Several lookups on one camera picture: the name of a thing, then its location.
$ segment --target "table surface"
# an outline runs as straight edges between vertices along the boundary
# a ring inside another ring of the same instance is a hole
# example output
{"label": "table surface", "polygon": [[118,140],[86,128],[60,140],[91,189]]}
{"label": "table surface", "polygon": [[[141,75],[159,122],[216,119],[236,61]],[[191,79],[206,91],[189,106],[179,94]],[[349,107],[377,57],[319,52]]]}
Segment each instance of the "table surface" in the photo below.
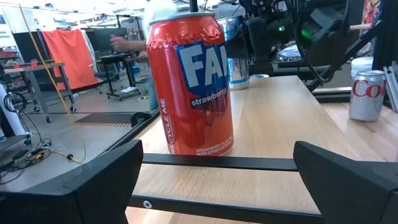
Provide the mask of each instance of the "table surface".
{"label": "table surface", "polygon": [[[63,66],[65,63],[49,63],[47,64],[48,68],[54,68],[54,67],[60,67]],[[45,69],[44,65],[38,65],[38,66],[33,66],[33,67],[23,67],[23,68],[12,68],[12,69],[4,69],[4,73],[13,73],[13,72],[33,72],[33,71],[38,71],[38,70],[43,70]]]}
{"label": "table surface", "polygon": [[[296,77],[252,78],[232,91],[234,145],[225,156],[292,158],[295,141],[346,157],[380,161],[353,147]],[[146,153],[168,153],[160,118],[136,139]],[[318,213],[298,173],[143,164],[135,194]]]}

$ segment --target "coca-cola can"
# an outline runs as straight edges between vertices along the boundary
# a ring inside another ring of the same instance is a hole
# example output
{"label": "coca-cola can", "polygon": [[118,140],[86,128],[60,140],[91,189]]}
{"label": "coca-cola can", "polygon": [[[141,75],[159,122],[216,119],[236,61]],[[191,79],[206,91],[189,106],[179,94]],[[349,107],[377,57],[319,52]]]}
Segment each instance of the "coca-cola can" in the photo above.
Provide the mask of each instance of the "coca-cola can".
{"label": "coca-cola can", "polygon": [[386,92],[386,74],[379,70],[358,72],[354,77],[349,116],[361,121],[376,121]]}

